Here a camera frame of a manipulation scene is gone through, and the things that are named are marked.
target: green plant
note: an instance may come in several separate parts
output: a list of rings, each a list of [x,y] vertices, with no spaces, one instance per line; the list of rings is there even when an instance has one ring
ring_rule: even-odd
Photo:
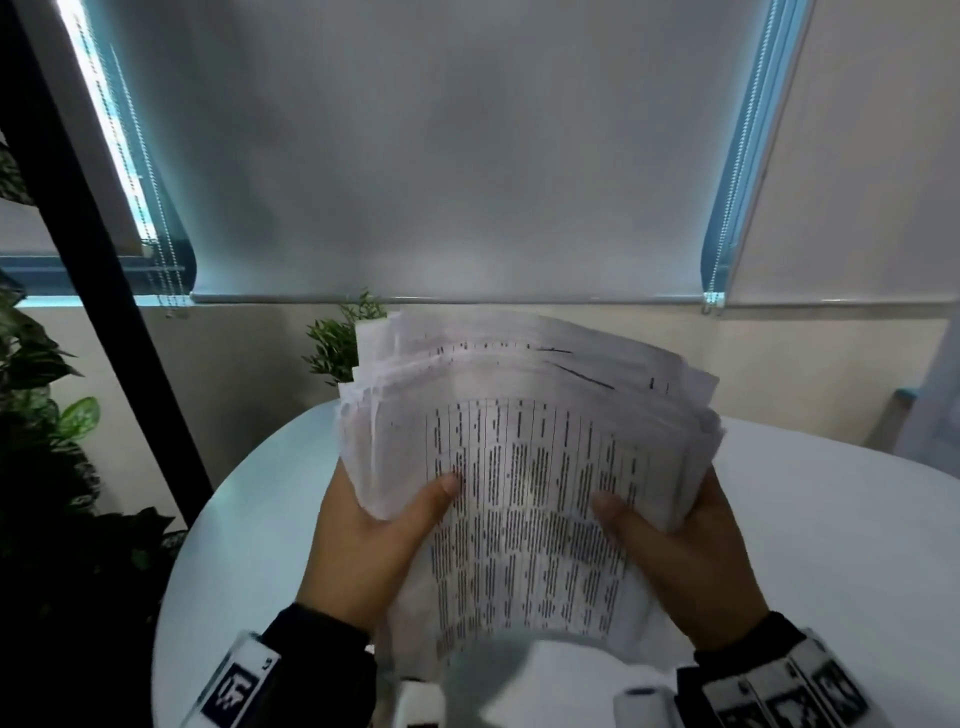
[[[97,513],[100,480],[79,441],[100,407],[86,397],[60,412],[50,385],[77,372],[15,307],[23,297],[0,271],[0,621],[23,695],[76,655],[83,666],[58,680],[62,705],[109,685],[127,724],[149,724],[153,630],[183,532],[166,533],[173,519],[154,508]]]
[[[378,303],[369,291],[364,291],[356,305],[341,303],[340,313],[344,321],[315,321],[306,332],[317,345],[316,351],[305,356],[303,360],[310,365],[313,374],[329,376],[329,384],[353,381],[353,367],[359,363],[356,323],[385,318],[387,309]]]

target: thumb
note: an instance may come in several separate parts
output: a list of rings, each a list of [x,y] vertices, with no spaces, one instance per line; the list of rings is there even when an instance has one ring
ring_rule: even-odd
[[[676,549],[673,539],[650,525],[622,498],[601,491],[593,495],[593,513],[608,535],[649,577],[656,577]]]
[[[410,545],[412,551],[416,551],[459,494],[460,476],[456,473],[441,475],[420,488],[390,527]]]

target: roller blind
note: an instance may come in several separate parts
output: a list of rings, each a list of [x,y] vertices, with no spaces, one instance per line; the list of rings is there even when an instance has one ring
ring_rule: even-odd
[[[960,294],[960,3],[818,0],[728,303]]]
[[[700,300],[767,0],[99,0],[201,301]]]

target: black sleeve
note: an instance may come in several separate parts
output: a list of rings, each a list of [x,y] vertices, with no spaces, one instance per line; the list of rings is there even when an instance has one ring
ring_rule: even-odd
[[[677,671],[677,710],[686,728],[721,728],[704,697],[705,683],[748,672],[785,657],[804,633],[779,612],[771,612],[737,642],[710,652],[697,651],[697,667]]]
[[[370,636],[299,604],[280,612],[260,641],[279,654],[242,728],[364,728],[376,700]]]

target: sleeve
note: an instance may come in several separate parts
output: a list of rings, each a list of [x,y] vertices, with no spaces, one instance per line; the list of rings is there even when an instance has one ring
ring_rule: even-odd
[[[293,604],[262,636],[244,633],[214,672],[185,728],[365,728],[375,704],[369,636]]]
[[[883,712],[810,630],[771,613],[742,640],[697,652],[677,675],[686,728],[889,728]]]

